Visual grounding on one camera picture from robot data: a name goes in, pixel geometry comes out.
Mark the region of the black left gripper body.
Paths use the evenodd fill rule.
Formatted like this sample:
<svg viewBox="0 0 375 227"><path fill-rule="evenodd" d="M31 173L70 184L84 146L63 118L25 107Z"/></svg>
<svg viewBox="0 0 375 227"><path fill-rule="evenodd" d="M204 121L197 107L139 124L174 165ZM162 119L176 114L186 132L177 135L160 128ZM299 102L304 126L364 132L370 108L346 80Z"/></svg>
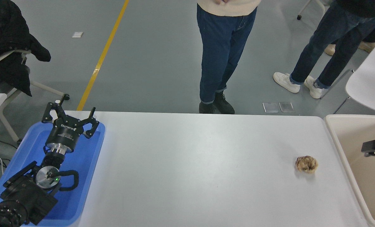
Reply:
<svg viewBox="0 0 375 227"><path fill-rule="evenodd" d="M67 149L75 149L80 135L84 132L84 128L78 118L66 115L57 118L53 122L53 128L47 138L46 146L52 148L54 144L62 144Z"/></svg>

